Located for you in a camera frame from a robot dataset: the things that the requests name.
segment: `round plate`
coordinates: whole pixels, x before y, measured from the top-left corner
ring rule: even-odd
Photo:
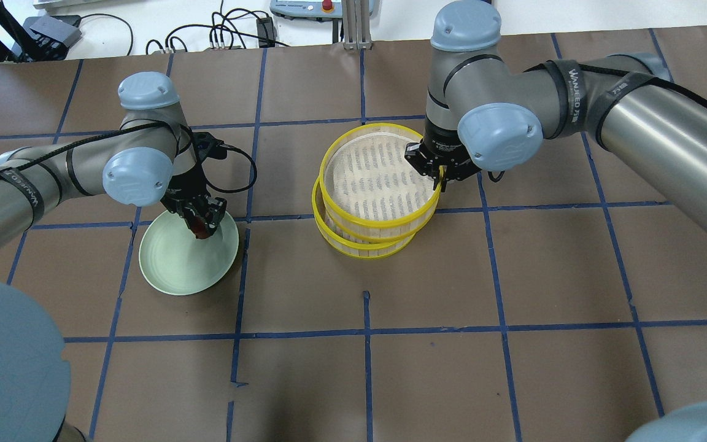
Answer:
[[[169,295],[208,289],[231,268],[239,249],[239,230],[225,213],[210,238],[196,239],[179,215],[163,212],[146,229],[138,262],[152,287]]]

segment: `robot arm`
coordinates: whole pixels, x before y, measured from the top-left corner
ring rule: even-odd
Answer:
[[[405,152],[416,170],[443,188],[524,163],[543,138],[588,131],[707,230],[707,101],[668,83],[647,53],[548,61],[511,75],[499,39],[488,3],[439,12],[424,138]]]
[[[211,198],[202,161],[221,142],[193,134],[171,80],[141,72],[118,88],[127,110],[120,131],[0,156],[0,247],[62,201],[108,193],[123,204],[162,201],[197,238],[214,234],[225,199]]]

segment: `power adapter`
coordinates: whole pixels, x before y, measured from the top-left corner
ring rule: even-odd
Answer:
[[[274,27],[272,17],[258,18],[255,20],[255,27],[258,28],[258,47],[274,47],[277,40],[277,28]]]

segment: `white floor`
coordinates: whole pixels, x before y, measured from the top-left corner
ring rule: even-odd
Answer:
[[[377,0],[371,17],[373,40],[427,39],[432,33],[438,9],[449,0]],[[5,0],[20,22],[42,15],[31,0]],[[562,33],[606,29],[669,28],[707,25],[707,0],[495,0],[503,17],[503,34]],[[219,0],[103,0],[80,6],[52,9],[51,15],[107,12],[130,22],[135,33],[133,54],[145,53],[149,39],[161,42],[166,34],[188,23],[211,23],[211,12]],[[224,12],[235,8],[269,10],[269,0],[227,0]],[[289,45],[317,45],[331,42],[331,23],[276,18],[277,38]],[[239,30],[255,34],[255,20],[238,20]],[[82,22],[83,37],[68,58],[100,58],[123,55],[129,46],[129,32],[118,20],[92,17]],[[208,48],[207,29],[185,29],[176,36],[189,50]],[[12,40],[0,28],[0,39]],[[245,39],[248,47],[255,40]]]

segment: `stacked baskets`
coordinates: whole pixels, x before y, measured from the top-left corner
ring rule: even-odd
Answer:
[[[355,258],[403,249],[435,213],[440,185],[403,158],[421,135],[391,123],[360,126],[331,145],[312,188],[312,213],[332,247]]]

